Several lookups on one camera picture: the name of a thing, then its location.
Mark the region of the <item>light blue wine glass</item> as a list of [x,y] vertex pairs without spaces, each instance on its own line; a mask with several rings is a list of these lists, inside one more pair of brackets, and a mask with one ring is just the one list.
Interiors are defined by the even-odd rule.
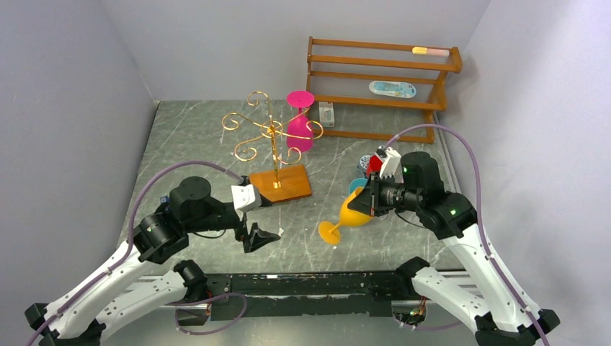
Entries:
[[352,180],[348,186],[348,194],[350,195],[353,192],[355,192],[356,190],[358,190],[359,188],[365,187],[365,185],[367,184],[367,181],[368,181],[368,178],[364,178],[364,177]]

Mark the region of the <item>gold wire wine glass rack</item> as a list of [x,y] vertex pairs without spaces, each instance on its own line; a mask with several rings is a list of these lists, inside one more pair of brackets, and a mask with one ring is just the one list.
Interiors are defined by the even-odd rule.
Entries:
[[259,104],[265,103],[267,106],[265,121],[257,122],[238,112],[230,112],[224,115],[221,120],[223,129],[227,131],[237,130],[241,123],[249,123],[259,130],[257,136],[235,145],[233,155],[239,161],[254,160],[258,151],[253,147],[253,143],[263,139],[269,141],[273,169],[250,174],[249,181],[271,203],[285,203],[312,196],[307,170],[300,162],[303,151],[297,146],[287,145],[287,153],[283,156],[279,149],[279,143],[283,138],[312,142],[324,134],[322,124],[309,119],[305,120],[305,129],[307,130],[305,133],[295,134],[288,131],[291,122],[306,117],[314,101],[313,94],[305,90],[295,90],[289,93],[287,103],[295,107],[298,113],[289,120],[282,122],[274,118],[272,100],[269,95],[263,91],[255,91],[248,95],[246,103],[251,107],[258,107]]

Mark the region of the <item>red wine glass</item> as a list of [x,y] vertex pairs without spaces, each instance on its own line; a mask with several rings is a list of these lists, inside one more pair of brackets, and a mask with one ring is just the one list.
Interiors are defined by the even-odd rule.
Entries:
[[378,174],[381,171],[383,160],[377,155],[372,155],[367,164],[365,176],[369,177],[372,173]]

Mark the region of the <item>orange wine glass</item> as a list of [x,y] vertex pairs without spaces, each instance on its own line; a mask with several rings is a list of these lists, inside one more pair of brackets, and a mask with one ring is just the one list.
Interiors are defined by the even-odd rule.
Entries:
[[363,187],[357,187],[342,203],[339,210],[339,221],[332,223],[330,221],[322,221],[318,225],[319,236],[328,244],[337,245],[341,241],[341,227],[360,227],[368,223],[373,217],[348,208],[357,195],[362,192]]

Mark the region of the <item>pink wine glass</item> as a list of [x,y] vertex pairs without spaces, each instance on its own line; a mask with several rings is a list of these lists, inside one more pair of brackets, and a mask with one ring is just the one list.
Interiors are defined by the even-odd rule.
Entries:
[[298,115],[288,123],[285,133],[288,148],[296,148],[300,152],[307,152],[313,146],[313,131],[308,129],[308,117],[303,111],[314,103],[314,96],[306,90],[295,90],[286,98],[287,103],[298,109]]

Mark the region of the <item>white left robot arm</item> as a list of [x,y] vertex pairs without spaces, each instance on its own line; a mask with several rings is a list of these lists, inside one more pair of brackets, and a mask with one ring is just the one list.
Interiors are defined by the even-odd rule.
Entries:
[[35,330],[32,343],[99,345],[160,306],[206,303],[213,297],[208,277],[191,259],[178,262],[144,288],[130,290],[146,272],[187,248],[190,234],[230,229],[247,253],[279,239],[257,223],[248,223],[250,210],[271,206],[248,177],[239,177],[229,202],[215,199],[211,192],[203,177],[183,179],[85,281],[53,302],[32,304],[24,313]]

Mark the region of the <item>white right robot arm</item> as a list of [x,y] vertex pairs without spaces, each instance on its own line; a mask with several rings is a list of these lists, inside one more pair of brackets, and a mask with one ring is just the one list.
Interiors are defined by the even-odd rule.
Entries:
[[445,189],[429,154],[384,154],[381,170],[370,174],[344,208],[366,218],[391,211],[416,214],[459,259],[479,294],[444,278],[421,257],[396,268],[396,290],[403,298],[433,300],[469,328],[478,345],[534,345],[561,323],[555,311],[540,308],[519,286],[491,245],[472,203]]

